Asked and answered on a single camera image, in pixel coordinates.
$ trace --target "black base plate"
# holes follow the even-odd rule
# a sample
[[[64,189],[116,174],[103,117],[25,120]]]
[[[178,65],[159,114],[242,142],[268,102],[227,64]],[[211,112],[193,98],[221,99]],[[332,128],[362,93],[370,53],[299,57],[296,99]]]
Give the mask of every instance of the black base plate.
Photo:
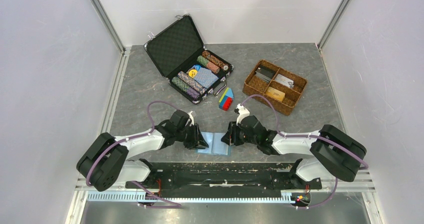
[[[165,198],[277,198],[281,190],[299,189],[289,178],[292,163],[152,162],[147,188],[158,189]],[[321,180],[306,183],[311,190],[322,189]],[[132,182],[125,185],[137,189]]]

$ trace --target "case lid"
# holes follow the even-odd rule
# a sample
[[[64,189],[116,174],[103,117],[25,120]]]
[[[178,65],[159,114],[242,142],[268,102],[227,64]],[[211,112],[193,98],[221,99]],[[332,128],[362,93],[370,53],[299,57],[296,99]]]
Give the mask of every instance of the case lid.
[[[144,44],[144,49],[162,76],[169,75],[199,49],[203,41],[190,15],[186,14]]]

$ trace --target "white wall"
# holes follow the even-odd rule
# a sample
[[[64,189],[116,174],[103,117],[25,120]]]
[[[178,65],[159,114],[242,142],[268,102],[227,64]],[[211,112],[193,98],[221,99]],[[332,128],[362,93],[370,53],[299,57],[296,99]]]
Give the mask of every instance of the white wall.
[[[387,223],[424,219],[424,0],[352,0],[323,48]]]
[[[0,223],[65,221],[120,53],[90,0],[0,0]]]
[[[190,13],[205,43],[316,43],[341,0],[100,0],[126,46]]]

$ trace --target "stack of poker chips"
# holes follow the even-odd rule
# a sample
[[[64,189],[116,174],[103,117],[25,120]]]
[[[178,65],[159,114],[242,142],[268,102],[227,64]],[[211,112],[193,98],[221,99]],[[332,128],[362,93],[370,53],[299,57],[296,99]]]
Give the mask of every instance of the stack of poker chips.
[[[200,83],[195,81],[193,78],[191,78],[189,75],[185,74],[184,72],[180,71],[178,73],[178,77],[187,83],[191,88],[193,88],[195,91],[200,93],[200,95],[203,95],[207,91],[206,88],[204,88]]]
[[[172,78],[172,83],[174,83],[178,88],[180,88],[183,92],[187,93],[193,99],[196,100],[197,98],[199,98],[200,94],[180,78],[174,76],[174,78]]]
[[[211,53],[209,53],[209,51],[204,50],[203,53],[201,54],[201,56],[204,57],[204,58],[206,58],[206,59],[208,59],[213,64],[217,65],[222,70],[224,70],[224,71],[228,70],[228,64],[225,64],[223,61],[221,61],[220,59],[216,58],[214,55],[212,55]]]
[[[202,64],[204,67],[208,68],[209,70],[211,70],[213,73],[217,74],[220,71],[220,68],[213,64],[212,62],[210,62],[208,59],[204,58],[203,56],[198,56],[197,61]]]

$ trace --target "red toy block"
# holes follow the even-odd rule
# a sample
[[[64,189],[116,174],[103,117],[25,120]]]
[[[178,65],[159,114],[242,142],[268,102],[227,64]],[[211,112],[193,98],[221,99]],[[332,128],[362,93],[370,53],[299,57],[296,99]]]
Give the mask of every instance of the red toy block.
[[[230,105],[231,105],[231,103],[233,102],[233,99],[231,98],[231,97],[228,97],[226,100],[225,100],[225,103],[224,103],[224,105],[222,106],[222,109],[224,110],[224,111],[227,111],[228,110],[228,108],[230,108]]]

